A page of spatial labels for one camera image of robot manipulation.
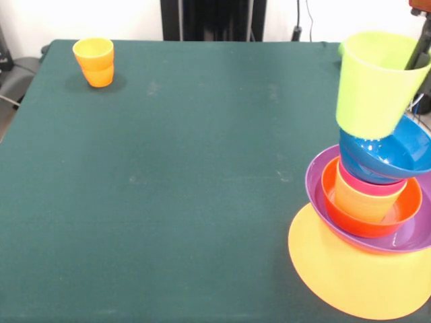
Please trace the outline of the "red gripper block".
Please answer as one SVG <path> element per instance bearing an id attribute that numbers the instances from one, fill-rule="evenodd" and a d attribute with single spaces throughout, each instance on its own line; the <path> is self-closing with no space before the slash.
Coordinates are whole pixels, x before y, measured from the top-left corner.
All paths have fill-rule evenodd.
<path id="1" fill-rule="evenodd" d="M 409 0 L 412 15 L 428 15 L 431 13 L 431 0 Z M 426 17 L 421 35 L 408 60 L 405 69 L 413 70 L 425 67 L 430 61 L 430 16 Z"/>

